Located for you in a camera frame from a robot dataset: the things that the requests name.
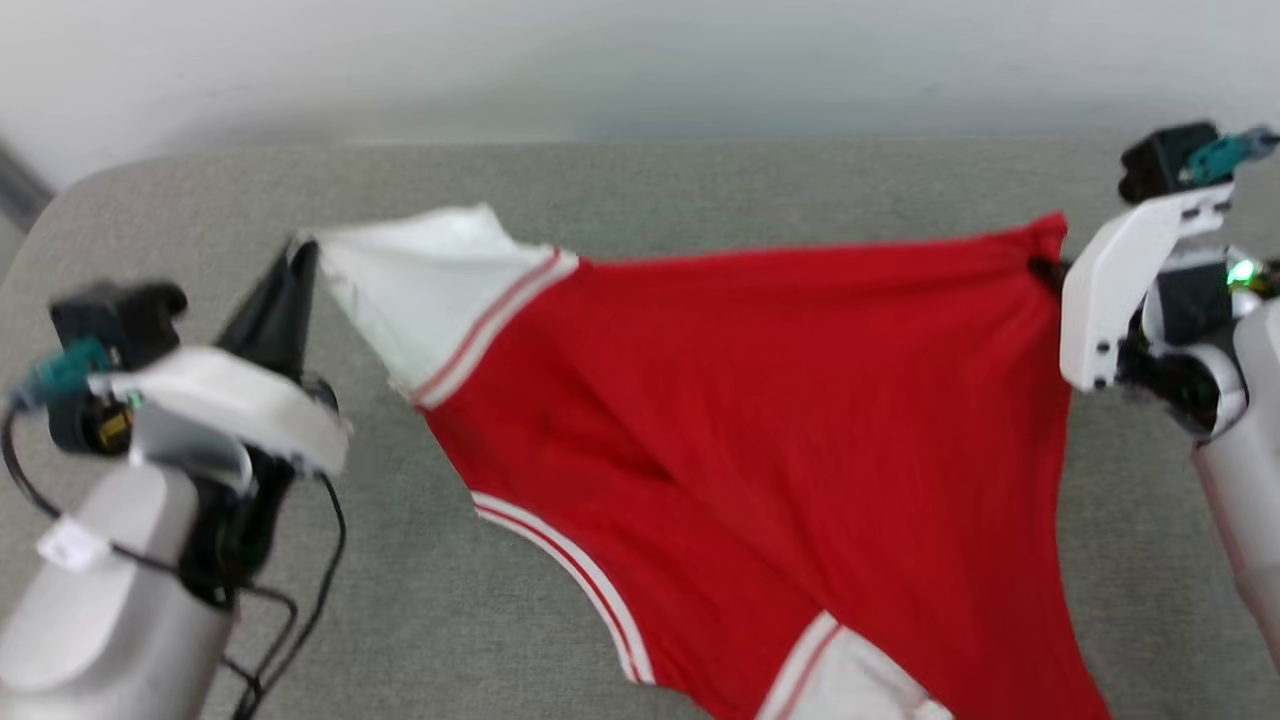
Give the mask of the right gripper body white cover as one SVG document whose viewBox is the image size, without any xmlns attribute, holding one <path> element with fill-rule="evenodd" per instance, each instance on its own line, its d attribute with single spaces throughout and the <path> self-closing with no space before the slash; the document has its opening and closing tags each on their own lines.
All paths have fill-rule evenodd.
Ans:
<svg viewBox="0 0 1280 720">
<path fill-rule="evenodd" d="M 1143 391 L 1196 438 L 1243 415 L 1248 392 L 1230 334 L 1253 309 L 1253 260 L 1208 241 L 1233 191 L 1152 199 L 1100 228 L 1062 282 L 1060 372 L 1070 386 Z"/>
</svg>

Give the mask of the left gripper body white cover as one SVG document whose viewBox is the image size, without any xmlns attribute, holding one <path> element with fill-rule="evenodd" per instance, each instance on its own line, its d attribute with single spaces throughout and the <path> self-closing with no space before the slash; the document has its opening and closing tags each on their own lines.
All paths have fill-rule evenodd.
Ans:
<svg viewBox="0 0 1280 720">
<path fill-rule="evenodd" d="M 291 487 L 346 468 L 349 427 L 324 383 L 220 348 L 97 374 L 90 391 L 90 447 L 123 461 L 90 496 L 106 544 L 90 597 L 110 609 L 228 605 L 265 566 Z"/>
</svg>

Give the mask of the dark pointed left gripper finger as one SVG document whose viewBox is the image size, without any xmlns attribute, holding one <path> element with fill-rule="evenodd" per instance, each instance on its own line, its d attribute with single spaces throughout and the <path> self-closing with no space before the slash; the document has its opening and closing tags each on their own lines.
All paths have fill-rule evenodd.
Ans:
<svg viewBox="0 0 1280 720">
<path fill-rule="evenodd" d="M 215 346 L 300 383 L 305 373 L 319 247 L 292 241 L 233 313 Z"/>
</svg>

